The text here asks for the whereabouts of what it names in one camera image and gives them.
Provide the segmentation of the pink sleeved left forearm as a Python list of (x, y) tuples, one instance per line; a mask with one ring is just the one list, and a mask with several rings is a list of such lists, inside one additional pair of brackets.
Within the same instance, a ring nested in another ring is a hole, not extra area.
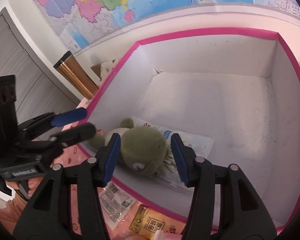
[(0, 209), (0, 223), (13, 235), (15, 226), (27, 205), (27, 201), (18, 194), (12, 200), (6, 202), (6, 207)]

